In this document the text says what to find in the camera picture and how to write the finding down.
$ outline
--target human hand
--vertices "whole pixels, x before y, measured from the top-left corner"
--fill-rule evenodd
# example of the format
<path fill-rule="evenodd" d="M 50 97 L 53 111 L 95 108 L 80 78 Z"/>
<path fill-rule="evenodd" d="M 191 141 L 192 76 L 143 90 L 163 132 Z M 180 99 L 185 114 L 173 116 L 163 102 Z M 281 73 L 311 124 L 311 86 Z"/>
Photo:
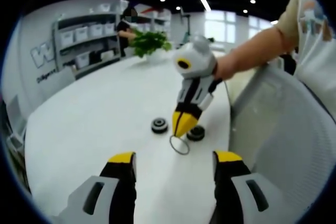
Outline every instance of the human hand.
<path fill-rule="evenodd" d="M 216 80 L 227 80 L 233 77 L 237 72 L 237 60 L 232 54 L 221 56 L 217 58 L 217 64 L 214 69 L 214 76 Z"/>

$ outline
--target shelving unit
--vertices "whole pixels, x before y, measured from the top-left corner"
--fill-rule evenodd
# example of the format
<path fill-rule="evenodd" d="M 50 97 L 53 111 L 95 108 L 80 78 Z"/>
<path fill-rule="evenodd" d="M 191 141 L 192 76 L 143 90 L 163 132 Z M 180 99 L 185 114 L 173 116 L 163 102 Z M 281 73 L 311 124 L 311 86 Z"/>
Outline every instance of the shelving unit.
<path fill-rule="evenodd" d="M 115 26 L 120 22 L 121 10 L 122 8 L 117 7 L 115 12 L 96 12 L 54 22 L 52 25 L 52 43 L 57 71 L 61 71 L 80 54 L 104 50 L 105 48 L 107 50 L 116 49 L 117 52 L 120 52 L 119 37 L 115 31 Z M 163 31 L 170 37 L 170 11 L 164 10 L 160 15 L 158 12 L 139 13 L 137 21 L 139 30 Z M 101 32 L 93 34 L 94 29 L 101 29 Z M 111 60 L 81 68 L 75 72 L 76 79 L 119 60 L 120 57 L 116 55 Z"/>
<path fill-rule="evenodd" d="M 55 50 L 55 59 L 57 70 L 63 69 L 66 61 L 65 55 L 69 55 L 71 51 L 94 51 L 97 44 L 107 43 L 108 39 L 116 42 L 118 51 L 119 43 L 115 32 L 115 23 L 120 21 L 120 15 L 115 12 L 95 13 L 80 17 L 62 19 L 53 24 L 52 38 Z"/>

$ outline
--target green plant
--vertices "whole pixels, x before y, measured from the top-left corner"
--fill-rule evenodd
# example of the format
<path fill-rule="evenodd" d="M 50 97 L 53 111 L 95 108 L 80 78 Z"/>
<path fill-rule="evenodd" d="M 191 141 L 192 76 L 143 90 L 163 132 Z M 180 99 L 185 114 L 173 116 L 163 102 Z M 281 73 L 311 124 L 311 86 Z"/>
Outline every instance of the green plant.
<path fill-rule="evenodd" d="M 134 54 L 142 58 L 144 55 L 151 55 L 157 49 L 169 51 L 172 45 L 167 41 L 164 33 L 153 33 L 151 31 L 141 32 L 134 31 L 136 38 L 131 42 L 130 46 L 134 47 Z"/>

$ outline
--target person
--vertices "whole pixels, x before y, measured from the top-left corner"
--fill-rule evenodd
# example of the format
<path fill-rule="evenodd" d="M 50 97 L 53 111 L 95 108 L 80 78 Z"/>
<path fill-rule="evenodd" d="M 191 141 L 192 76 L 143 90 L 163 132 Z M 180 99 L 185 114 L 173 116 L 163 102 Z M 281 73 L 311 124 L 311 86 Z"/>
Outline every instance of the person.
<path fill-rule="evenodd" d="M 299 48 L 294 74 L 336 119 L 336 34 L 316 0 L 290 0 L 278 23 L 217 59 L 214 75 L 227 80 Z"/>
<path fill-rule="evenodd" d="M 119 35 L 119 45 L 121 57 L 125 57 L 125 48 L 129 46 L 129 42 L 132 41 L 136 35 L 133 33 L 131 27 L 132 23 L 136 22 L 138 16 L 134 7 L 127 7 L 122 15 L 121 20 L 117 25 L 117 33 Z"/>

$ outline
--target sleeve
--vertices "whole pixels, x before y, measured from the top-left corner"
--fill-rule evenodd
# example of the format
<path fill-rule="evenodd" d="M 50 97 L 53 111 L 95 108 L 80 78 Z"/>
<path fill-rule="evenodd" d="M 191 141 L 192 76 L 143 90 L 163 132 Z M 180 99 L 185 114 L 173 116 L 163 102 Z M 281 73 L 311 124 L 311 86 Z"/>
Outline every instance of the sleeve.
<path fill-rule="evenodd" d="M 280 16 L 278 23 L 275 25 L 288 39 L 299 39 L 298 10 L 299 0 L 290 0 L 285 12 Z"/>
<path fill-rule="evenodd" d="M 126 31 L 128 28 L 130 28 L 130 26 L 123 21 L 117 25 L 117 31 Z"/>

